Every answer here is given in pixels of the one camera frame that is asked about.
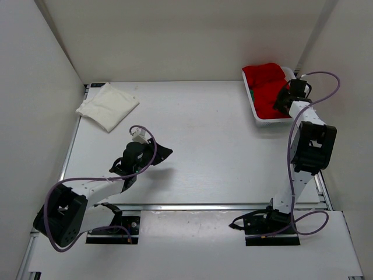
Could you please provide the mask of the red t shirt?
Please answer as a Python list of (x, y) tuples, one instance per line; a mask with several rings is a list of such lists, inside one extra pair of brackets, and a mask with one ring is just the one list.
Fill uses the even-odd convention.
[(243, 67), (249, 89), (254, 91), (254, 108), (263, 120), (289, 118), (273, 109), (278, 92), (286, 84), (285, 73), (275, 63)]

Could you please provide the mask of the white t shirt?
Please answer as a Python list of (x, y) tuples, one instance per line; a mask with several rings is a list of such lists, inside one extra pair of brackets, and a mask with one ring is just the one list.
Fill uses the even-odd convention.
[(138, 105), (134, 96), (105, 83), (94, 97), (82, 102), (76, 113), (111, 132)]

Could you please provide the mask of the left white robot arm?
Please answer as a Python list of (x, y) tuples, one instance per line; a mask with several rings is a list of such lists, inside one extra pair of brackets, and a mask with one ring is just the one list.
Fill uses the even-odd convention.
[(68, 186), (68, 180), (60, 182), (49, 191), (33, 222), (34, 228), (47, 236), (60, 253), (69, 250), (88, 231), (127, 233), (122, 225), (121, 210), (106, 199), (128, 190), (139, 173), (160, 164), (172, 153), (172, 149), (153, 139), (128, 143), (109, 170), (116, 174), (115, 179), (85, 178), (83, 184), (75, 187)]

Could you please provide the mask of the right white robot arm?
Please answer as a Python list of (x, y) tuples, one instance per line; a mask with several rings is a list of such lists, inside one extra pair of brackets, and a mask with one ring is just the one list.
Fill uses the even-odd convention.
[(288, 114), (293, 124), (287, 146), (289, 186), (271, 199), (262, 227), (277, 232), (291, 223), (291, 212), (308, 181), (327, 168), (332, 155), (337, 129), (327, 125), (311, 106), (311, 86), (304, 80), (292, 79), (280, 90), (273, 108)]

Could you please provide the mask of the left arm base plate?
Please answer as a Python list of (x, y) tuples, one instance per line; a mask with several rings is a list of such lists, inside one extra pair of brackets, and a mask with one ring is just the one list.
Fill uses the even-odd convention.
[(92, 230), (86, 236), (86, 244), (137, 245), (140, 232), (140, 212), (124, 212), (109, 229)]

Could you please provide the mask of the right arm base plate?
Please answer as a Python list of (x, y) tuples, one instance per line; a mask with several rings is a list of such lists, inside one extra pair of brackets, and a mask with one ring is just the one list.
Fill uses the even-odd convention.
[(264, 214), (239, 216), (229, 224), (229, 227), (244, 231), (247, 247), (300, 245), (298, 234), (291, 225), (277, 234), (269, 235), (282, 230), (286, 226), (278, 222), (267, 222)]

